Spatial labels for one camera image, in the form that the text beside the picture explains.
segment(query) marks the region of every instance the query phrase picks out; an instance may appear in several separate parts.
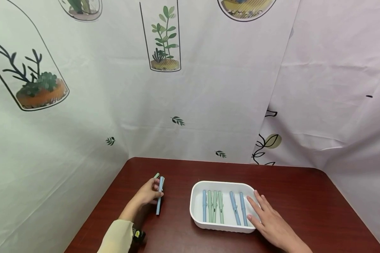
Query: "green pen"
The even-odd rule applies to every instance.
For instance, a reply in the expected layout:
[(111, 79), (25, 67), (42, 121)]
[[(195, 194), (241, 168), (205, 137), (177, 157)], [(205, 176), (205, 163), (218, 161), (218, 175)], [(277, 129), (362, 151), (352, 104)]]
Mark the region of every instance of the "green pen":
[(214, 195), (213, 195), (213, 223), (216, 223), (217, 197), (218, 197), (217, 191), (214, 191)]
[(211, 191), (208, 191), (208, 222), (212, 222), (212, 215), (213, 215), (213, 203), (212, 203), (212, 194)]
[(218, 192), (218, 206), (220, 208), (221, 224), (224, 224), (224, 204), (222, 203), (222, 192)]

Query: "curtain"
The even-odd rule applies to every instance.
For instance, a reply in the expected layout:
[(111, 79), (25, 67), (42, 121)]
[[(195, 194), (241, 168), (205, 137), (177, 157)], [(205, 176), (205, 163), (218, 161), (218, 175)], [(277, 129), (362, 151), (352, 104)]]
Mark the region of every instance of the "curtain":
[(65, 250), (131, 157), (248, 163), (298, 5), (1, 0), (0, 252)]
[(380, 0), (302, 0), (292, 31), (251, 163), (323, 170), (380, 241)]

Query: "hand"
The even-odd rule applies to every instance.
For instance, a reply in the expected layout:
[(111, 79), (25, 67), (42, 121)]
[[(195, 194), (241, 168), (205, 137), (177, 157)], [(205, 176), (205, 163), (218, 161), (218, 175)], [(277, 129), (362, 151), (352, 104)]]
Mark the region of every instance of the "hand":
[(260, 196), (257, 190), (254, 195), (259, 205), (247, 196), (249, 203), (259, 215), (260, 221), (252, 215), (248, 215), (248, 220), (253, 226), (273, 245), (288, 253), (312, 253), (310, 248), (297, 236), (293, 229), (286, 223), (280, 214), (272, 208), (265, 196)]
[(163, 196), (163, 192), (157, 192), (158, 189), (159, 179), (149, 179), (128, 202), (118, 219), (133, 222), (142, 206), (152, 202), (157, 197)]
[(163, 192), (158, 192), (159, 179), (149, 179), (132, 198), (139, 202), (140, 205), (146, 205), (157, 197), (162, 197)]

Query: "plant illustration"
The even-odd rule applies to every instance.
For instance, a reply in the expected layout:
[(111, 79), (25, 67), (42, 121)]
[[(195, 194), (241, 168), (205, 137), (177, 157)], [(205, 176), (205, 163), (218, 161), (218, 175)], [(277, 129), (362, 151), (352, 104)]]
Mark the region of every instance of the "plant illustration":
[[(266, 115), (265, 115), (265, 117), (276, 117), (276, 116), (277, 116), (277, 112), (273, 112), (270, 110), (267, 110)], [(262, 157), (265, 154), (265, 152), (260, 152), (260, 150), (264, 148), (275, 149), (281, 144), (281, 136), (278, 134), (271, 134), (266, 139), (260, 134), (259, 134), (259, 137), (261, 140), (256, 141), (256, 144), (255, 144), (255, 146), (259, 147), (259, 149), (257, 149), (252, 154), (252, 158), (257, 164), (260, 164), (260, 163), (256, 160), (256, 158)], [(265, 165), (275, 165), (275, 163), (276, 162), (269, 162), (269, 163), (266, 163)]]
[(73, 9), (77, 14), (92, 14), (90, 9), (89, 0), (67, 0), (70, 4), (71, 9)]
[(158, 50), (158, 48), (156, 48), (156, 50), (153, 52), (152, 57), (157, 63), (160, 63), (161, 61), (166, 59), (166, 56), (164, 54), (165, 53), (163, 52), (163, 50)]
[(218, 155), (219, 157), (222, 157), (222, 158), (226, 158), (227, 157), (227, 155), (224, 152), (220, 151), (220, 150), (215, 151), (215, 152), (216, 152), (216, 155)]
[(176, 27), (170, 25), (169, 22), (176, 18), (174, 13), (175, 7), (172, 6), (168, 8), (163, 7), (163, 13), (159, 14), (159, 19), (163, 22), (152, 24), (152, 32), (157, 34), (156, 46), (158, 46), (153, 52), (153, 61), (151, 61), (151, 66), (153, 69), (162, 71), (172, 71), (179, 68), (179, 61), (174, 59), (174, 55), (171, 52), (172, 48), (179, 47), (179, 44), (172, 43), (171, 40), (177, 37)]
[(177, 124), (177, 125), (181, 125), (181, 126), (185, 125), (185, 123), (183, 122), (182, 119), (180, 119), (180, 117), (175, 116), (175, 117), (173, 117), (171, 119), (172, 119), (172, 122), (175, 123), (175, 124)]
[(115, 142), (115, 139), (113, 137), (107, 138), (106, 143), (109, 146), (112, 146)]
[(218, 0), (227, 16), (237, 21), (257, 19), (272, 7), (276, 0)]
[(52, 104), (62, 99), (67, 93), (65, 83), (51, 72), (41, 72), (40, 64), (43, 60), (42, 54), (38, 54), (32, 49), (33, 59), (25, 56), (25, 59), (32, 63), (31, 66), (21, 63), (22, 69), (16, 66), (15, 60), (17, 53), (9, 54), (8, 51), (0, 45), (0, 54), (9, 60), (11, 69), (3, 69), (3, 72), (11, 72), (17, 80), (24, 84), (20, 87), (16, 97), (20, 104), (26, 108), (38, 108)]

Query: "glass jar illustration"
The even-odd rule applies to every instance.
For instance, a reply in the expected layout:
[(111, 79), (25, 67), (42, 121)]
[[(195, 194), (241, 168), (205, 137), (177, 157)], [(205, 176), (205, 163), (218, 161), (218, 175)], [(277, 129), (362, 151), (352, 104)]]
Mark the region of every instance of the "glass jar illustration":
[(0, 1), (0, 80), (24, 111), (54, 106), (69, 95), (35, 24), (10, 0)]
[(102, 0), (58, 0), (65, 12), (79, 21), (94, 21), (102, 13)]
[(150, 69), (176, 72), (182, 69), (177, 0), (139, 3)]
[(263, 16), (276, 0), (217, 0), (221, 10), (229, 18), (248, 22)]

